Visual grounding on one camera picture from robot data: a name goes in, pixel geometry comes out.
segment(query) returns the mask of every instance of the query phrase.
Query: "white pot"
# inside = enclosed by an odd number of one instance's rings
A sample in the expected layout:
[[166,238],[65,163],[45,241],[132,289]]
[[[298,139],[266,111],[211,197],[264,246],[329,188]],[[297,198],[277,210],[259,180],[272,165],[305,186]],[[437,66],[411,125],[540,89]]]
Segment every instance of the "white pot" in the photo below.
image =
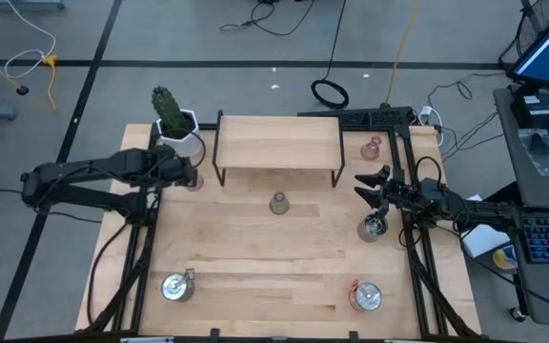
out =
[[[194,122],[194,130],[192,130],[192,132],[202,138],[202,135],[200,134],[200,129],[198,128],[198,121],[196,120],[194,112],[190,110],[181,111],[188,114],[192,118]],[[158,127],[158,133],[160,135],[160,139],[162,139],[162,142],[171,146],[179,156],[193,157],[200,153],[200,148],[202,148],[202,144],[200,144],[200,140],[198,140],[198,138],[196,138],[196,136],[194,136],[193,134],[188,133],[188,135],[183,139],[172,139],[162,135],[162,119],[158,119],[158,121],[156,121],[156,126]]]

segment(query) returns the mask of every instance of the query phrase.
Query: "white cable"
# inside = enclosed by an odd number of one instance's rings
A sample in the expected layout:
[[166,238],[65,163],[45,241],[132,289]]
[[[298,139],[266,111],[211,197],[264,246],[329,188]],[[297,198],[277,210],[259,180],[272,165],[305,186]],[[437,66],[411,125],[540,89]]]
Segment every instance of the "white cable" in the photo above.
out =
[[[422,126],[425,126],[425,123],[423,123],[423,121],[420,119],[420,117],[423,116],[423,115],[427,115],[427,121],[429,121],[429,116],[431,115],[432,112],[436,114],[437,121],[439,122],[439,126],[441,128],[443,128],[444,124],[442,122],[442,117],[439,115],[439,113],[436,111],[436,109],[432,108],[431,106],[423,106],[423,109],[418,114],[418,118],[417,118],[418,123],[420,123],[420,125],[422,125]],[[439,147],[441,147],[443,143],[444,143],[444,134],[441,132],[439,134],[439,142],[437,143],[437,145]]]
[[[16,9],[16,7],[11,3],[11,0],[8,0],[8,5],[10,5],[11,9],[14,11],[14,13],[16,13],[16,15],[22,20],[24,21],[25,23],[27,23],[27,25],[31,26],[32,28],[46,34],[47,36],[49,36],[50,38],[52,38],[52,47],[50,48],[50,50],[48,51],[48,53],[44,53],[43,51],[41,50],[38,50],[38,49],[31,49],[31,50],[25,50],[25,51],[22,51],[20,52],[19,54],[15,55],[14,57],[12,57],[11,59],[8,60],[8,62],[6,62],[6,65],[4,66],[4,72],[6,73],[6,76],[9,77],[9,78],[13,78],[13,79],[16,79],[16,78],[20,78],[20,77],[23,77],[25,75],[27,75],[28,73],[32,72],[35,68],[37,68],[37,66],[39,66],[40,63],[42,63],[42,61],[44,61],[45,58],[47,58],[48,56],[51,55],[52,51],[54,50],[54,46],[56,46],[56,37],[54,37],[51,33],[45,31],[45,30],[42,30],[38,27],[36,27],[32,22],[30,22],[29,20],[25,19],[25,17],[23,17],[22,15],[20,15],[20,12]],[[32,52],[37,52],[41,55],[41,58],[35,63],[35,65],[31,68],[29,68],[27,71],[21,73],[20,75],[10,75],[10,73],[8,72],[8,66],[10,65],[10,63],[12,61],[14,61],[15,59],[17,59],[18,57],[24,55],[24,54],[27,54],[27,53],[32,53]]]

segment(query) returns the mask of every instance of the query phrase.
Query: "floor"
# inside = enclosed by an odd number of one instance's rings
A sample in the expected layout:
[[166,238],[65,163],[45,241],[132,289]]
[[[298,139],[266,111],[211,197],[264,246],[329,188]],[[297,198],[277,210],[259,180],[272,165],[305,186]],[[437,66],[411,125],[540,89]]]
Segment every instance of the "floor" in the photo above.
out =
[[[283,0],[263,24],[287,30],[308,4]],[[325,110],[309,86],[324,75],[341,4],[341,0],[316,0],[299,29],[286,37],[257,28],[220,32],[223,24],[248,19],[253,7],[248,0],[70,0],[64,11],[21,9],[57,38],[55,52],[62,66],[57,69],[53,96],[58,112],[16,95],[0,77],[0,105],[14,106],[18,114],[15,121],[0,121],[0,188],[19,189],[21,172],[57,157],[71,161],[113,153],[126,124],[156,119],[150,93],[157,85],[168,87],[181,107],[194,110],[201,123],[213,123],[220,109],[241,115]],[[330,73],[329,79],[350,93],[350,109],[374,108],[384,100],[413,5],[413,0],[348,2],[335,61],[375,62],[348,63]],[[497,72],[494,63],[514,35],[519,9],[519,1],[513,0],[423,2],[402,58],[414,64],[401,65],[390,103],[420,111],[435,85],[450,84],[472,72]],[[109,40],[102,39],[111,25]],[[104,50],[97,48],[99,41]],[[0,64],[21,50],[49,46],[47,36],[0,9]],[[94,64],[94,57],[101,63]],[[12,73],[23,68],[12,68]],[[47,68],[37,68],[21,80],[33,97],[46,99]],[[509,83],[502,75],[473,77],[466,82],[472,100],[463,99],[454,88],[439,90],[432,100],[444,125],[464,133],[491,113],[492,91]],[[77,129],[72,143],[64,139],[68,128]],[[500,130],[494,120],[474,139]],[[450,187],[467,196],[488,196],[514,179],[502,139],[456,154],[445,170]],[[17,196],[0,193],[0,311],[35,219]],[[61,210],[100,218],[98,211]],[[65,217],[47,219],[6,338],[72,332],[97,230],[96,224]],[[511,287],[474,264],[468,268],[484,333],[549,341],[549,326],[530,319],[519,324],[507,315],[516,302]]]

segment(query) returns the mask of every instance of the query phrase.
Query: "wooden table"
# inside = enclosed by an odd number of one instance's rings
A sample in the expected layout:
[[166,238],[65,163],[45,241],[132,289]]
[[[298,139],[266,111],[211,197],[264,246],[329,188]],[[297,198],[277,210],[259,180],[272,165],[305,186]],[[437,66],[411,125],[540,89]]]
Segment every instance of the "wooden table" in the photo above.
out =
[[[150,125],[129,125],[122,149],[145,148]],[[415,159],[430,155],[440,161],[436,132],[412,127]],[[211,159],[214,133],[204,131]],[[327,171],[232,170],[221,188],[214,168],[203,163],[205,184],[199,192],[170,187],[163,192],[140,334],[208,336],[291,336],[348,338],[419,338],[407,253],[397,243],[400,213],[387,214],[389,231],[376,243],[363,242],[356,226],[369,212],[353,191],[357,173],[392,165],[388,140],[377,161],[365,161],[359,150],[373,132],[345,132],[347,171],[333,189]],[[402,166],[405,154],[400,152]],[[422,164],[419,178],[436,177],[432,164]],[[127,192],[114,182],[113,192]],[[290,210],[278,216],[268,203],[285,192]],[[97,252],[122,224],[115,213],[104,215]],[[94,282],[93,313],[117,290],[130,230],[106,250]],[[480,332],[476,305],[458,240],[443,230],[431,230],[439,285],[470,328]],[[164,299],[160,286],[171,273],[196,272],[196,291],[186,303]],[[375,312],[359,313],[349,304],[354,280],[373,282],[382,292]],[[425,292],[429,324],[436,332],[432,301]],[[134,291],[128,296],[123,328],[131,317]],[[77,328],[87,326],[86,296]]]

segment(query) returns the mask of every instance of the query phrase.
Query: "wooden shelf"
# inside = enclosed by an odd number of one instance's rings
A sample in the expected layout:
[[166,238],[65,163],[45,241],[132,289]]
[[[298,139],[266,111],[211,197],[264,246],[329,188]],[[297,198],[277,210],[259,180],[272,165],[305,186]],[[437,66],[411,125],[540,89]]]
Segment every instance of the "wooden shelf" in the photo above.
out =
[[340,169],[337,118],[221,117],[219,168]]

